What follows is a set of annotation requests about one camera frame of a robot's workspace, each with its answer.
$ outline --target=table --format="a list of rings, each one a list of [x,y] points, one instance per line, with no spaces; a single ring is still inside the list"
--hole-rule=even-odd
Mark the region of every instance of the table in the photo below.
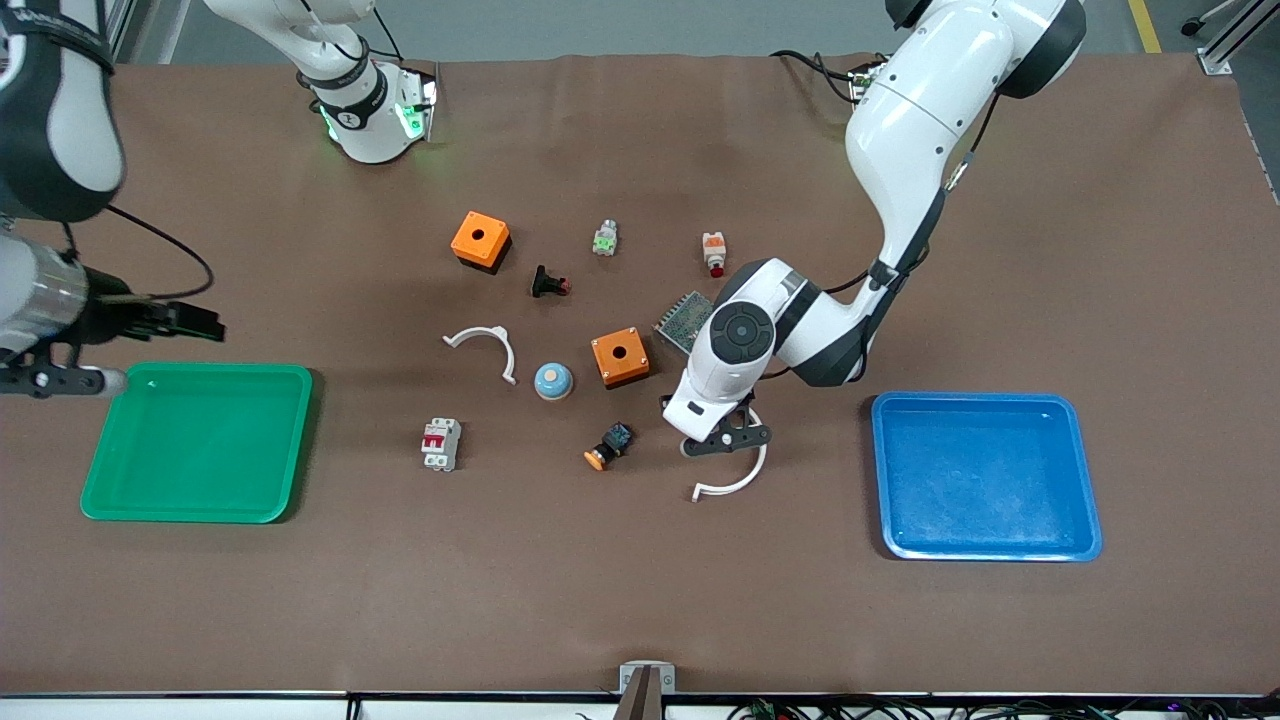
[[[124,67],[119,205],[219,270],[225,345],[119,341],[86,363],[298,363],[319,375],[297,506],[266,527],[109,524],[78,509],[108,405],[0,400],[0,689],[593,689],[660,657],[681,688],[1266,692],[1280,673],[1280,214],[1234,83],[1190,55],[1085,56],[1001,102],[867,378],[760,387],[750,454],[681,459],[681,359],[604,391],[589,341],[778,254],[824,286],[881,242],[847,108],[774,59],[564,58],[443,68],[436,143],[347,161],[293,70]],[[1204,187],[1217,192],[1207,197]],[[512,225],[495,277],[448,250]],[[590,252],[616,218],[616,258]],[[26,225],[56,242],[56,228]],[[138,291],[195,268],[113,217],[88,264]],[[573,282],[534,300],[545,264]],[[511,331],[522,384],[470,325]],[[579,387],[548,405],[541,363]],[[887,389],[1056,392],[1079,411],[1102,556],[911,562],[881,546],[868,438]],[[433,416],[461,469],[421,468]],[[634,452],[581,452],[614,420]]]

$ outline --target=black connector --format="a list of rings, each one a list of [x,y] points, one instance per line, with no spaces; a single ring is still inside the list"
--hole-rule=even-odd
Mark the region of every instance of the black connector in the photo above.
[[[547,274],[547,265],[538,265],[538,272],[534,273],[534,287],[531,288],[534,297],[541,297],[548,293],[568,295],[568,278],[553,278]]]

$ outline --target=white plastic clip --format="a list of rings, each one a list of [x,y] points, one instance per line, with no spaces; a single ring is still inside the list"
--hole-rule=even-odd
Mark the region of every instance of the white plastic clip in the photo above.
[[[444,336],[444,342],[449,347],[457,347],[463,342],[480,336],[489,336],[498,338],[502,346],[507,348],[507,369],[502,373],[502,379],[511,384],[516,384],[516,351],[511,347],[511,341],[507,338],[507,328],[502,325],[494,325],[492,328],[467,328],[458,334],[449,337]]]

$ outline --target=circuit board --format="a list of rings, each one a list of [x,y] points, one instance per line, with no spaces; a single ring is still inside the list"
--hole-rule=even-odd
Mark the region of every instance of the circuit board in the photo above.
[[[707,300],[700,292],[690,292],[681,297],[680,302],[671,310],[667,310],[662,315],[662,322],[654,325],[653,329],[658,331],[658,334],[667,338],[681,352],[690,355],[694,351],[694,340],[698,338],[698,331],[703,329],[703,325],[707,324],[707,320],[710,319],[714,311],[714,302]]]

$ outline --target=black cable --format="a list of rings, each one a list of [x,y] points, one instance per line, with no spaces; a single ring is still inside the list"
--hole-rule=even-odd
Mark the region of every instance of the black cable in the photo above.
[[[849,102],[850,105],[858,105],[856,100],[854,100],[849,95],[845,95],[845,92],[842,90],[840,90],[838,87],[836,87],[836,81],[832,79],[832,77],[831,77],[832,72],[828,70],[827,69],[827,64],[822,61],[822,54],[820,53],[814,53],[813,54],[813,61],[818,63],[818,72],[822,73],[822,77],[827,81],[827,86],[831,87],[832,92],[835,92],[845,102]],[[844,81],[849,82],[850,81],[849,76],[845,76]]]
[[[307,3],[307,0],[298,0],[298,3],[302,3],[302,8],[303,8],[303,9],[305,9],[305,10],[307,12],[307,13],[310,13],[310,14],[311,14],[312,17],[314,17],[314,15],[316,14],[316,12],[311,9],[311,3]],[[381,23],[381,22],[383,22],[383,17],[378,14],[378,8],[374,8],[374,14],[375,14],[375,15],[378,15],[378,22],[379,22],[379,23]],[[387,29],[387,24],[385,24],[385,23],[383,23],[383,29],[384,29],[384,31]],[[387,33],[387,37],[390,37],[390,41],[392,41],[392,46],[394,47],[394,46],[396,46],[396,38],[394,38],[394,37],[392,37],[392,33],[390,33],[390,32],[388,32],[388,33]],[[360,44],[361,44],[362,46],[366,46],[366,45],[365,45],[365,38],[364,38],[364,37],[361,37],[361,38],[360,38]],[[346,58],[346,59],[348,59],[348,60],[355,60],[355,61],[357,61],[357,63],[358,63],[358,61],[361,60],[361,58],[356,58],[356,56],[355,56],[355,55],[352,55],[351,53],[347,53],[346,50],[343,50],[343,49],[342,49],[342,45],[339,45],[339,44],[337,44],[337,42],[330,42],[330,45],[333,45],[334,47],[337,47],[337,49],[338,49],[338,53],[340,53],[343,58]],[[371,47],[369,49],[369,51],[370,51],[370,53],[372,53],[374,55],[383,55],[383,56],[387,56],[387,58],[396,58],[396,59],[397,59],[397,60],[399,60],[401,63],[403,63],[403,61],[404,61],[404,58],[402,58],[402,56],[401,56],[401,54],[399,54],[399,47],[396,47],[396,53],[383,53],[381,50],[374,50],[374,49],[371,49]]]
[[[63,234],[67,237],[67,250],[59,254],[63,263],[74,263],[79,259],[79,249],[76,247],[76,236],[72,234],[72,227],[63,223]]]
[[[378,24],[383,26],[383,32],[387,33],[387,40],[392,41],[392,50],[396,51],[394,58],[403,63],[404,55],[399,51],[399,44],[396,42],[396,36],[392,35],[392,31],[387,28],[387,23],[383,22],[383,14],[378,10],[378,8],[374,8],[374,17],[378,18]]]
[[[152,225],[151,223],[148,223],[148,222],[146,222],[146,220],[143,220],[143,219],[141,219],[141,218],[138,218],[138,217],[136,217],[136,215],[133,215],[133,214],[131,214],[131,213],[128,213],[125,210],[120,210],[115,205],[108,205],[106,209],[110,210],[111,213],[115,213],[116,215],[124,218],[125,220],[129,220],[131,223],[133,223],[133,224],[136,224],[136,225],[138,225],[138,227],[141,227],[143,229],[147,229],[147,231],[152,232],[154,234],[164,238],[165,241],[169,242],[169,245],[173,245],[178,250],[182,250],[188,258],[191,258],[192,260],[195,260],[196,263],[198,263],[200,268],[202,270],[205,270],[205,282],[200,287],[197,287],[195,290],[188,290],[188,291],[183,291],[183,292],[169,292],[169,293],[163,293],[163,295],[147,295],[146,296],[147,299],[150,299],[150,300],[182,300],[182,299],[186,299],[186,297],[195,297],[195,296],[205,292],[206,290],[214,287],[214,269],[209,265],[209,263],[205,261],[204,258],[200,256],[198,252],[196,252],[195,250],[187,247],[180,240],[173,237],[172,234],[164,232],[163,229]]]
[[[969,152],[978,150],[978,143],[982,142],[982,136],[987,135],[987,124],[991,123],[991,114],[996,111],[996,102],[1000,101],[1000,95],[993,95],[991,97],[991,105],[987,105],[987,117],[982,119],[982,127],[978,128],[978,137],[973,138],[973,145],[969,146]]]
[[[760,379],[762,380],[772,380],[773,378],[781,378],[782,375],[785,375],[785,374],[787,374],[790,372],[791,372],[791,368],[782,368],[781,370],[778,370],[776,373],[764,373],[763,375],[760,375]]]
[[[840,283],[836,287],[828,287],[828,288],[823,290],[823,292],[826,292],[827,295],[835,295],[837,292],[849,290],[849,288],[854,287],[855,284],[858,284],[858,283],[860,283],[860,282],[863,282],[865,279],[867,279],[867,270],[863,270],[863,272],[858,273],[858,277],[855,277],[854,279],[851,279],[851,281],[849,281],[846,283]]]
[[[844,81],[849,79],[847,74],[840,74],[837,72],[828,70],[826,65],[819,65],[815,60],[810,60],[808,56],[801,55],[795,50],[778,50],[777,53],[771,53],[769,58],[792,58],[795,60],[800,60],[801,63],[808,65],[810,70],[815,73],[824,73],[827,77],[832,79],[844,79]]]

